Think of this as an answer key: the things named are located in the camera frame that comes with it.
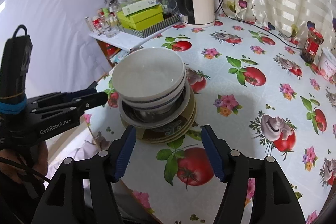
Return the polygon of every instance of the striped tray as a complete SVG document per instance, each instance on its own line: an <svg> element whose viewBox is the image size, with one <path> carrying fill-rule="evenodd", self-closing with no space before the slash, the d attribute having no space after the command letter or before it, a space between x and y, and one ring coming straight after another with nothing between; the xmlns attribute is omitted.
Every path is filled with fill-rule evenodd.
<svg viewBox="0 0 336 224"><path fill-rule="evenodd" d="M122 25L119 25L119 30L121 32L129 33L132 35L135 35L137 37L145 38L148 37L149 35L158 32L174 23L181 22L181 19L179 15L174 15L170 18L165 19L164 21L161 21L153 26L150 26L149 28L142 30L142 31L136 31L136 30L131 30L131 29L126 29Z"/></svg>

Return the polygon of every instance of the blue band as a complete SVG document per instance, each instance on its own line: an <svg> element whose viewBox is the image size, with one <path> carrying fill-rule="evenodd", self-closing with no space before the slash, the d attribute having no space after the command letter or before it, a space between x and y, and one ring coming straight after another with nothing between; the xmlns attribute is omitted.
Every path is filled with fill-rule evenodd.
<svg viewBox="0 0 336 224"><path fill-rule="evenodd" d="M22 102L16 105L5 104L0 102L0 113L13 114L13 115L19 114L22 110L24 110L26 104L27 104L26 94Z"/></svg>

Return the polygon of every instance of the green box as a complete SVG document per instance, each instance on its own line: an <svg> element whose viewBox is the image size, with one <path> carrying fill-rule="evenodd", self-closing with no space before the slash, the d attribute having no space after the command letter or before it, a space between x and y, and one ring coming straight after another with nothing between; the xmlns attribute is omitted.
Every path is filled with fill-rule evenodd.
<svg viewBox="0 0 336 224"><path fill-rule="evenodd" d="M121 10L117 12L117 17L124 28L136 31L142 31L163 21L161 5L156 5L128 16L125 16Z"/></svg>

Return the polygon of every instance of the floral tablecloth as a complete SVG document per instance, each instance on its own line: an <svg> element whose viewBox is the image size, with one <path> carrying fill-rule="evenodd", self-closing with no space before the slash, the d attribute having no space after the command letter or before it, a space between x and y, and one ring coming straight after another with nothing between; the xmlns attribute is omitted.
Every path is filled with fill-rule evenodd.
<svg viewBox="0 0 336 224"><path fill-rule="evenodd" d="M143 47L177 51L197 104L191 129L177 141L136 142L122 180L143 207L164 224L213 223L226 185L213 176L200 141L209 124L247 157L274 156L311 223L336 177L334 83L277 37L228 18L205 29L172 27ZM110 79L97 86L109 102L86 113L94 136L107 141L125 129ZM249 223L253 195L250 179L242 223Z"/></svg>

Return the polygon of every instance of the stacked dishes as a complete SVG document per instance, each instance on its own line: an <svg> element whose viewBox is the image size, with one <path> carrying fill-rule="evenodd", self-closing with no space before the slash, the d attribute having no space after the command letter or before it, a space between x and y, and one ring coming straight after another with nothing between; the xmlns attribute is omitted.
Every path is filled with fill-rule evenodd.
<svg viewBox="0 0 336 224"><path fill-rule="evenodd" d="M122 122L137 129L137 138L170 142L190 128L196 114L194 93L176 52L166 48L133 52L115 67L112 83L119 93Z"/></svg>

